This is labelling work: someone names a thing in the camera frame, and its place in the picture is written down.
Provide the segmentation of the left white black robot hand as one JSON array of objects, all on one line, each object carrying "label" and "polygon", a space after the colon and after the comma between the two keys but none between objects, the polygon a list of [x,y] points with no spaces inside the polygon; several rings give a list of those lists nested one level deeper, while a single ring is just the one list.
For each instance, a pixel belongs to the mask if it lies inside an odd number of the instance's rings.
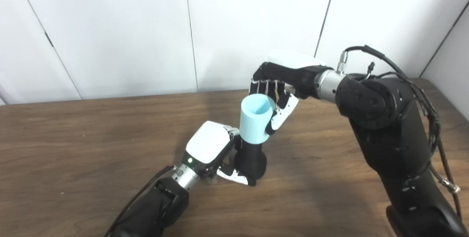
[{"label": "left white black robot hand", "polygon": [[256,180],[225,163],[230,152],[241,144],[238,128],[206,121],[186,145],[181,166],[172,178],[190,191],[201,178],[210,181],[218,177],[242,185],[255,186]]}]

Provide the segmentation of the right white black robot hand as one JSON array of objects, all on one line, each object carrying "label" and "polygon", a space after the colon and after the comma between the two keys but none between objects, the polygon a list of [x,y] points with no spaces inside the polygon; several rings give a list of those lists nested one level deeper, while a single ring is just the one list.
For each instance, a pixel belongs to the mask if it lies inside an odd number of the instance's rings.
[{"label": "right white black robot hand", "polygon": [[319,59],[289,50],[272,50],[251,77],[250,95],[270,97],[275,105],[265,132],[273,135],[292,114],[299,100],[319,99],[318,81],[333,69]]}]

